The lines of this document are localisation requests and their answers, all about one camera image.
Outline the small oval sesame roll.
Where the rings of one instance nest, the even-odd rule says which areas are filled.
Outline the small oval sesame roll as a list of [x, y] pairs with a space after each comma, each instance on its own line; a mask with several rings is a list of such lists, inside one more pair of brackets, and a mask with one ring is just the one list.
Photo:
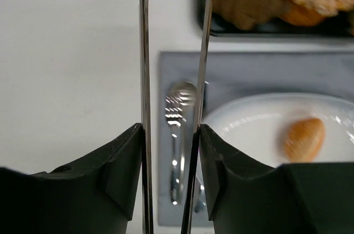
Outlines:
[[292, 163], [312, 162], [318, 155], [326, 135], [319, 118], [301, 119], [292, 123], [284, 140], [284, 153]]

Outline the white oval plate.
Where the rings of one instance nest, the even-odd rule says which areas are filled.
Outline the white oval plate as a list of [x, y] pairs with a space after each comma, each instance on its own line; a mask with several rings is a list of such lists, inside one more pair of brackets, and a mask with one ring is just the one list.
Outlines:
[[203, 120], [225, 142], [270, 167], [289, 160], [283, 139], [299, 120], [319, 118], [325, 140], [315, 162], [353, 161], [353, 103], [310, 93], [270, 93], [240, 98], [211, 112]]

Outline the grey cloth placemat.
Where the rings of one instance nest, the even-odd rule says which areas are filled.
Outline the grey cloth placemat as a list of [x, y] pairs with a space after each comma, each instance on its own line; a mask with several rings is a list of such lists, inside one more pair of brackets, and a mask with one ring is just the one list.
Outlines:
[[[164, 51], [159, 60], [158, 224], [177, 227], [183, 207], [170, 201], [167, 170], [171, 158], [170, 129], [164, 106], [168, 90], [180, 81], [197, 82], [197, 52]], [[352, 53], [209, 53], [205, 112], [229, 101], [262, 93], [303, 92], [353, 100]]]

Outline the smooth orange round bun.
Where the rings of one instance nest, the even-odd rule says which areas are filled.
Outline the smooth orange round bun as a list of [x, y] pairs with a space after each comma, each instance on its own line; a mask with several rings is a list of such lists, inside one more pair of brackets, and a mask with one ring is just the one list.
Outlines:
[[308, 9], [297, 4], [291, 4], [280, 18], [294, 26], [313, 27], [326, 19], [326, 16], [321, 15], [314, 9]]

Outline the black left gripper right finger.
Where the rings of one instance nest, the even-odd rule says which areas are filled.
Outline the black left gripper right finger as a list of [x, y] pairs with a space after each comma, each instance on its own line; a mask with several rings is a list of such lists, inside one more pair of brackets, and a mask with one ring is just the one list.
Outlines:
[[200, 158], [216, 233], [352, 233], [353, 164], [272, 168], [201, 126]]

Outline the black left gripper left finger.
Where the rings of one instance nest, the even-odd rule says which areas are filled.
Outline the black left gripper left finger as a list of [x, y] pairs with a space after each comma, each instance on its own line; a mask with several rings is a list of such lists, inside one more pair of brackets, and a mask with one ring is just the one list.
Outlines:
[[142, 125], [57, 167], [1, 169], [2, 233], [125, 233], [142, 162]]

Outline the black rectangular tray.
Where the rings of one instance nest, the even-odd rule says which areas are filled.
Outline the black rectangular tray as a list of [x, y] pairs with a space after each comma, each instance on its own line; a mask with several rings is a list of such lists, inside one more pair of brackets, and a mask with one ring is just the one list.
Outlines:
[[[200, 27], [204, 23], [205, 0], [195, 0], [196, 18]], [[268, 23], [255, 27], [246, 32], [237, 29], [233, 24], [223, 20], [219, 15], [213, 14], [211, 18], [211, 32], [215, 37], [288, 37], [288, 38], [334, 38], [353, 39], [351, 25], [347, 20], [347, 14], [339, 13], [334, 18], [329, 18], [316, 27], [296, 27], [281, 19], [274, 19]]]

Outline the brown chocolate croissant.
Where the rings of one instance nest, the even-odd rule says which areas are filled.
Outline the brown chocolate croissant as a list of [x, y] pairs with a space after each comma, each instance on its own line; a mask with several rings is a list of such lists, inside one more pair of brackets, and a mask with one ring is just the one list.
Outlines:
[[290, 8], [285, 0], [212, 0], [212, 10], [244, 31], [279, 18]]

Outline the metal tongs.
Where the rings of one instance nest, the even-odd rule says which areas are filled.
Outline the metal tongs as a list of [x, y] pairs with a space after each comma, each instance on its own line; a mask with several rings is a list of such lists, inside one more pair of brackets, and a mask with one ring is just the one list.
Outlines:
[[[142, 150], [142, 185], [143, 185], [143, 233], [153, 233], [153, 197], [152, 197], [152, 154], [150, 127], [150, 67], [149, 67], [149, 0], [139, 0], [140, 27], [140, 86], [141, 86], [141, 119], [145, 135]], [[209, 47], [210, 26], [212, 16], [212, 1], [205, 0], [204, 25], [197, 78], [197, 92], [194, 112], [193, 138], [188, 175], [188, 186], [184, 205], [181, 233], [191, 232], [193, 213], [194, 189], [196, 182], [196, 167], [199, 155], [200, 126], [202, 106], [204, 102], [207, 52]]]

